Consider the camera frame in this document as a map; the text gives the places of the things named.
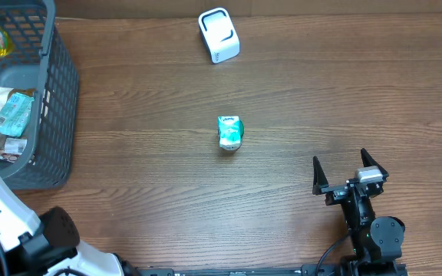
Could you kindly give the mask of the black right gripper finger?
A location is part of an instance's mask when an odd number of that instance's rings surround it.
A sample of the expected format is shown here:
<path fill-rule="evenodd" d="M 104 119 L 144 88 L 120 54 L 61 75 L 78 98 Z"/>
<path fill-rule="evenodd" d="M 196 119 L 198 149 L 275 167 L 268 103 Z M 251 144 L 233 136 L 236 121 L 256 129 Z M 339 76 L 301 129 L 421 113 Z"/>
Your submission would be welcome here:
<path fill-rule="evenodd" d="M 360 153 L 361 153 L 361 161 L 363 162 L 364 167 L 376 166 L 380 170 L 384 179 L 389 177 L 388 171 L 383 166 L 381 166 L 378 162 L 376 162 L 365 148 L 362 148 L 360 150 Z"/>
<path fill-rule="evenodd" d="M 317 156 L 313 157 L 312 164 L 313 164 L 313 175 L 314 175 L 312 194 L 321 195 L 322 193 L 326 193 L 329 187 L 328 180 L 325 176 L 325 173 Z"/>

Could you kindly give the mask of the green lidded jar with tissues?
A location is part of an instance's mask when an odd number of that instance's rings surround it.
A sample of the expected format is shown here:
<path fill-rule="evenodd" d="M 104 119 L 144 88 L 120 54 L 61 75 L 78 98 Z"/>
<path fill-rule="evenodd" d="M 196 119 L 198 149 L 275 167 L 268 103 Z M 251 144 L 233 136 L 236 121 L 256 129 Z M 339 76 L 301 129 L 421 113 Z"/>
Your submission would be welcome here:
<path fill-rule="evenodd" d="M 218 141 L 219 147 L 236 151 L 242 145 L 245 128 L 239 116 L 218 117 Z"/>

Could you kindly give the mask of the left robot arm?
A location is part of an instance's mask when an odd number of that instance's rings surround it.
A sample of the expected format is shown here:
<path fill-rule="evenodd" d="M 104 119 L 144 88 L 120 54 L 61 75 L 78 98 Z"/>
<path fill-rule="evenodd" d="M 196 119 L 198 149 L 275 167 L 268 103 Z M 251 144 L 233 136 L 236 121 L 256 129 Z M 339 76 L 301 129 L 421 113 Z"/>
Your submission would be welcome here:
<path fill-rule="evenodd" d="M 52 19 L 0 18 L 0 275 L 135 275 L 83 241 L 65 210 L 42 215 L 15 194 L 71 169 L 79 76 Z"/>

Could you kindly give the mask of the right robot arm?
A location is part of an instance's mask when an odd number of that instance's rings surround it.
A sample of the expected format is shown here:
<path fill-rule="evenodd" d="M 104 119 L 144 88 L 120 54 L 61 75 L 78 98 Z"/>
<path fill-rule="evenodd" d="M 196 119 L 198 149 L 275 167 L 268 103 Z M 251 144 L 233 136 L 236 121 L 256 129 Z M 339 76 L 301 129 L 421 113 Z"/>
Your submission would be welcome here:
<path fill-rule="evenodd" d="M 377 163 L 366 149 L 361 149 L 363 166 L 345 184 L 330 186 L 318 158 L 312 159 L 312 193 L 324 195 L 326 205 L 340 205 L 347 233 L 332 244 L 313 269 L 314 275 L 406 275 L 404 264 L 396 260 L 402 256 L 405 225 L 397 217 L 377 217 L 371 199 L 379 196 L 389 177 L 388 171 Z M 353 255 L 344 256 L 332 268 L 324 268 L 328 255 L 350 239 Z"/>

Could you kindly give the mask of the white barcode scanner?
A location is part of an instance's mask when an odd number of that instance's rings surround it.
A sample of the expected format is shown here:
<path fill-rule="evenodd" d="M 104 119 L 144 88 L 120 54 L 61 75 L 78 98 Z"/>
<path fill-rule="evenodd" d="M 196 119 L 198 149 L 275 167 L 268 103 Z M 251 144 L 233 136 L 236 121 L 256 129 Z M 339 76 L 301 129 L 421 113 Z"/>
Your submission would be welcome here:
<path fill-rule="evenodd" d="M 218 64 L 234 58 L 240 52 L 239 37 L 225 8 L 213 8 L 198 17 L 200 34 L 210 59 Z"/>

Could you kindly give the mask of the dark grey plastic basket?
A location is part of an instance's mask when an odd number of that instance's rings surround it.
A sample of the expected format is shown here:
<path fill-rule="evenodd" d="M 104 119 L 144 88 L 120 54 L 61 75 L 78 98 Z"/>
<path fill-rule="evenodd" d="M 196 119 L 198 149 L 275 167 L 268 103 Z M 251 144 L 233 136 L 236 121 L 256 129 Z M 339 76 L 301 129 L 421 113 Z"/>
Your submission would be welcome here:
<path fill-rule="evenodd" d="M 0 160 L 10 189 L 57 188 L 70 175 L 79 75 L 55 14 L 53 1 L 0 1 L 0 28 L 15 44 L 0 58 L 0 87 L 32 89 L 35 98 L 21 158 Z"/>

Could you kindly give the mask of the teal tissue pack in basket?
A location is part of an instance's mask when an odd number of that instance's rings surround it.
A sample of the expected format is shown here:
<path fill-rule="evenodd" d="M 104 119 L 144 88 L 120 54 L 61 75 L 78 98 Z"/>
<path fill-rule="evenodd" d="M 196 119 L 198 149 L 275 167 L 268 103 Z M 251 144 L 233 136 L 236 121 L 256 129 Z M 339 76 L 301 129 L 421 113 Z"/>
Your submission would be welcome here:
<path fill-rule="evenodd" d="M 20 137 L 30 120 L 34 100 L 25 94 L 12 94 L 0 110 L 0 134 Z"/>

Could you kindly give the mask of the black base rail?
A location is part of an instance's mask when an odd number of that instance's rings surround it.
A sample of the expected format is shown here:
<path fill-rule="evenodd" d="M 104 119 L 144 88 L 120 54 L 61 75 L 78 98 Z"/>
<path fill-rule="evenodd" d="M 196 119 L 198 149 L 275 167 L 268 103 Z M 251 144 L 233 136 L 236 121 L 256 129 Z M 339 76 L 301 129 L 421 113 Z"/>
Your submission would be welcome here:
<path fill-rule="evenodd" d="M 299 268 L 234 268 L 234 269 L 211 269 L 211 270 L 185 270 L 174 271 L 171 268 L 148 268 L 139 269 L 138 274 L 141 276 L 338 276 L 351 275 L 345 272 L 337 264 L 323 264 L 319 267 L 316 274 L 316 264 L 304 264 Z M 397 272 L 393 272 L 393 268 L 385 268 L 382 272 L 371 272 L 369 269 L 363 270 L 358 275 L 409 275 L 404 264 L 397 266 Z"/>

